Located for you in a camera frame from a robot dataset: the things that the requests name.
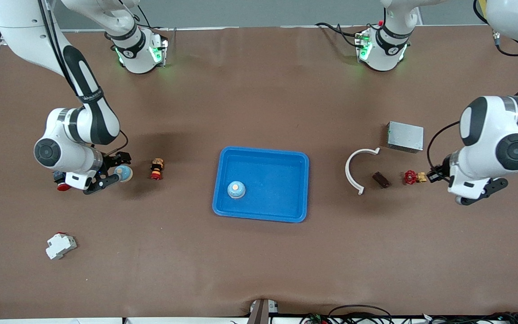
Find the silver rectangular box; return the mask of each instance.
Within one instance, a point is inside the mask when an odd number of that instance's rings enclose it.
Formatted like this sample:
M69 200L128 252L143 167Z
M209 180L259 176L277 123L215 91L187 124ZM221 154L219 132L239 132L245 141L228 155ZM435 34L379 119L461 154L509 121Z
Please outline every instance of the silver rectangular box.
M423 150L423 127L389 121L387 147L409 153Z

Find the brown tabletop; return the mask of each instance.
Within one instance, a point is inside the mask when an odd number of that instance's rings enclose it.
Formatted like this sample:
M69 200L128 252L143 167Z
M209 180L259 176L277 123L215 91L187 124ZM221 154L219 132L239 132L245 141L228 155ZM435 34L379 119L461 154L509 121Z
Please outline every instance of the brown tabletop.
M120 67L102 33L70 34L129 135L134 178L92 196L56 191L33 145L56 107L76 107L53 72L0 49L0 318L241 315L259 297L281 312L366 303L393 314L518 311L518 175L460 207L443 182L403 186L425 152L387 149L389 121L425 127L425 144L479 95L518 90L518 58L489 27L418 27L391 72L315 28L179 31L169 64ZM518 52L506 41L505 50ZM121 144L119 138L109 146ZM219 152L230 145L310 158L300 224L216 216ZM358 196L344 175L355 150ZM433 148L460 148L458 129ZM164 158L164 180L150 161ZM393 182L381 189L377 171ZM79 247L50 261L46 240Z

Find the blue tray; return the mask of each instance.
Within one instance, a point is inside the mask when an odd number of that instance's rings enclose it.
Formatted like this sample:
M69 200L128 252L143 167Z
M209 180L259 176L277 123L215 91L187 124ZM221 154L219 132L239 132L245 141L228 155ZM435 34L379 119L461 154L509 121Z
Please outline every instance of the blue tray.
M233 199L228 185L241 181ZM221 151L213 196L220 216L298 223L307 215L309 158L301 152L228 146Z

